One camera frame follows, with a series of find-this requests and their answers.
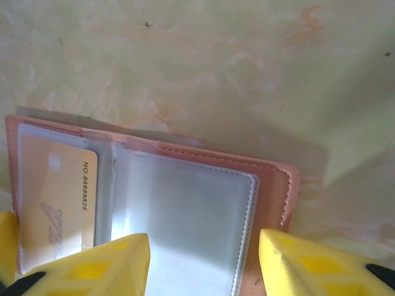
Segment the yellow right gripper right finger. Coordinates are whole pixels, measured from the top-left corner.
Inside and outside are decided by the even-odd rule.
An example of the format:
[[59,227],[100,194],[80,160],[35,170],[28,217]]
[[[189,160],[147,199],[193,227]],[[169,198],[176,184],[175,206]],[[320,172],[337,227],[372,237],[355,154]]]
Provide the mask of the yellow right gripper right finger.
[[394,295],[394,270],[274,229],[259,237],[267,295]]

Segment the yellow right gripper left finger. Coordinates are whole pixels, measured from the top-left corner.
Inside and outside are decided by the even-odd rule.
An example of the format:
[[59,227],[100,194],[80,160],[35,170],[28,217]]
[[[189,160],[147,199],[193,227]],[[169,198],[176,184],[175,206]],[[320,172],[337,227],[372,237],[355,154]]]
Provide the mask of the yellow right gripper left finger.
[[1,295],[144,295],[151,252],[131,234],[31,269]]

